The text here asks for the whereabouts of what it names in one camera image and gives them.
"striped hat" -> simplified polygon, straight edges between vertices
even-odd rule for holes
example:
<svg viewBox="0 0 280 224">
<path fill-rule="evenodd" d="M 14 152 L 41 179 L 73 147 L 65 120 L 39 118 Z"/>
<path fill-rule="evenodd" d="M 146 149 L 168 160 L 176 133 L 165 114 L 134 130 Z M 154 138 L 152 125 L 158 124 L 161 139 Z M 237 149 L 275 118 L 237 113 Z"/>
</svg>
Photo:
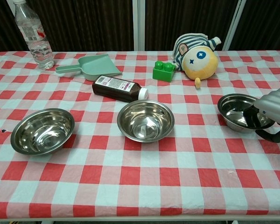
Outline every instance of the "striped hat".
<svg viewBox="0 0 280 224">
<path fill-rule="evenodd" d="M 208 39 L 207 35 L 204 34 L 184 34 L 181 35 L 175 42 L 172 59 L 173 63 L 176 64 L 177 70 L 182 70 L 182 60 L 186 53 L 193 47 L 196 46 L 207 46 L 212 51 L 215 50 L 216 46 L 220 44 L 219 37 Z"/>
</svg>

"bowl rim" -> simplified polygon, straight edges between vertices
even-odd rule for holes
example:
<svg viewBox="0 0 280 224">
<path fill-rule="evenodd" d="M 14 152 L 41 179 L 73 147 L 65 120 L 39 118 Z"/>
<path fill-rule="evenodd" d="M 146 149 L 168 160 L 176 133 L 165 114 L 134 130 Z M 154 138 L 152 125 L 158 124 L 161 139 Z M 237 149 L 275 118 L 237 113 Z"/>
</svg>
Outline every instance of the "bowl rim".
<svg viewBox="0 0 280 224">
<path fill-rule="evenodd" d="M 246 97 L 246 98 L 250 98 L 250 99 L 253 99 L 254 101 L 257 100 L 256 97 L 253 97 L 253 96 L 249 96 L 249 95 L 246 95 L 246 94 L 241 94 L 241 93 L 231 93 L 231 94 L 227 94 L 225 96 L 222 96 L 218 103 L 217 103 L 217 107 L 218 107 L 218 110 L 220 112 L 220 114 L 224 117 L 224 119 L 226 119 L 227 121 L 231 122 L 233 125 L 236 125 L 238 127 L 241 127 L 241 128 L 246 128 L 246 129 L 249 129 L 249 130 L 262 130 L 262 129 L 266 129 L 266 128 L 269 128 L 271 127 L 275 121 L 273 121 L 272 119 L 268 118 L 270 120 L 270 123 L 268 123 L 267 125 L 265 126 L 262 126 L 262 127 L 248 127 L 248 126 L 244 126 L 244 125 L 241 125 L 241 124 L 238 124 L 238 123 L 235 123 L 233 120 L 229 119 L 225 113 L 223 112 L 223 109 L 222 109 L 222 103 L 223 101 L 228 98 L 228 97 Z"/>
<path fill-rule="evenodd" d="M 122 114 L 125 112 L 125 110 L 127 108 L 129 108 L 130 106 L 133 106 L 133 105 L 136 105 L 136 104 L 139 104 L 139 103 L 150 103 L 150 104 L 157 104 L 158 106 L 160 107 L 163 107 L 170 115 L 170 118 L 171 118 L 171 124 L 168 128 L 168 130 L 160 137 L 157 137 L 157 138 L 154 138 L 154 139 L 138 139 L 138 138 L 135 138 L 131 135 L 129 135 L 120 125 L 120 117 L 122 116 Z M 117 115 L 117 126 L 118 128 L 120 129 L 120 131 L 126 136 L 128 137 L 129 139 L 132 139 L 134 141 L 137 141 L 137 142 L 143 142 L 143 143 L 149 143 L 149 142 L 155 142 L 155 141 L 159 141 L 163 138 L 165 138 L 166 136 L 168 136 L 172 130 L 173 130 L 173 126 L 174 126 L 174 123 L 175 123 L 175 119 L 174 119 L 174 115 L 172 113 L 172 111 L 170 110 L 169 107 L 167 107 L 165 104 L 163 103 L 160 103 L 158 101 L 155 101 L 155 100 L 151 100 L 151 99 L 139 99 L 139 100 L 136 100 L 136 101 L 133 101 L 131 103 L 128 103 L 127 105 L 125 105 L 118 113 Z"/>
<path fill-rule="evenodd" d="M 68 118 L 70 119 L 70 130 L 69 130 L 69 133 L 67 134 L 67 136 L 56 146 L 48 149 L 48 150 L 45 150 L 45 151 L 41 151 L 41 152 L 26 152 L 26 151 L 22 151 L 21 147 L 18 147 L 18 145 L 16 144 L 16 141 L 15 141 L 15 137 L 16 137 L 16 134 L 17 132 L 19 131 L 20 127 L 25 123 L 27 122 L 29 119 L 31 119 L 32 117 L 36 116 L 36 115 L 39 115 L 39 114 L 42 114 L 42 113 L 46 113 L 46 112 L 52 112 L 52 111 L 58 111 L 58 112 L 62 112 L 62 113 L 65 113 Z M 13 147 L 13 149 L 18 152 L 18 153 L 21 153 L 21 154 L 25 154 L 25 155 L 45 155 L 45 154 L 49 154 L 55 150 L 57 150 L 58 148 L 62 147 L 62 145 L 70 138 L 70 136 L 72 135 L 73 131 L 74 131 L 74 127 L 75 127 L 75 120 L 74 120 L 74 117 L 71 115 L 71 113 L 69 113 L 68 111 L 66 110 L 63 110 L 63 109 L 59 109 L 59 108 L 48 108 L 48 109 L 43 109 L 43 110 L 39 110 L 39 111 L 36 111 L 26 117 L 24 117 L 14 128 L 12 134 L 11 134 L 11 137 L 10 137 L 10 143 L 11 143 L 11 146 Z"/>
</svg>

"toy tag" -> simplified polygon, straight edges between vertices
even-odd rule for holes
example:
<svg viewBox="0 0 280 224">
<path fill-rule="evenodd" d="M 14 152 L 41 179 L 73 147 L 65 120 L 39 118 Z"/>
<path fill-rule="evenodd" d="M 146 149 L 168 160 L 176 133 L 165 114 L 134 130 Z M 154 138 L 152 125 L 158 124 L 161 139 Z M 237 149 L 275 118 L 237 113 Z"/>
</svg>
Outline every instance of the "toy tag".
<svg viewBox="0 0 280 224">
<path fill-rule="evenodd" d="M 179 45 L 179 53 L 181 53 L 181 56 L 183 56 L 186 52 L 188 52 L 188 47 L 186 44 L 182 43 L 181 45 Z"/>
</svg>

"bottle label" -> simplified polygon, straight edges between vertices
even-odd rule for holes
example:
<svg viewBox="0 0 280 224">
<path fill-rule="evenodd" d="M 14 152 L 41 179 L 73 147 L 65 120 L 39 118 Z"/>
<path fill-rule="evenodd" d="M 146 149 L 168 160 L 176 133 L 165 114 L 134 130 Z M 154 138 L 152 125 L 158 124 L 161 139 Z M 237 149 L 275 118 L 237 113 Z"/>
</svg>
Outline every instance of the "bottle label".
<svg viewBox="0 0 280 224">
<path fill-rule="evenodd" d="M 135 83 L 118 80 L 115 78 L 101 76 L 96 82 L 98 85 L 108 86 L 117 90 L 123 90 L 129 92 Z"/>
<path fill-rule="evenodd" d="M 41 41 L 46 36 L 41 24 L 31 27 L 19 27 L 19 29 L 26 42 Z"/>
</svg>

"green dustpan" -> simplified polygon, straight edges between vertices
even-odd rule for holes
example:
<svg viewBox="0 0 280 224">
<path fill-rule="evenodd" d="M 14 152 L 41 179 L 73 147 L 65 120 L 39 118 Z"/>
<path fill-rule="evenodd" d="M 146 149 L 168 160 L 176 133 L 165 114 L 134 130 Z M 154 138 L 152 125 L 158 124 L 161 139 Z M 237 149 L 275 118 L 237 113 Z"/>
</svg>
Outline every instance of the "green dustpan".
<svg viewBox="0 0 280 224">
<path fill-rule="evenodd" d="M 56 67 L 57 73 L 81 71 L 85 79 L 94 81 L 99 76 L 115 76 L 121 74 L 107 54 L 84 56 L 79 58 L 79 64 Z"/>
</svg>

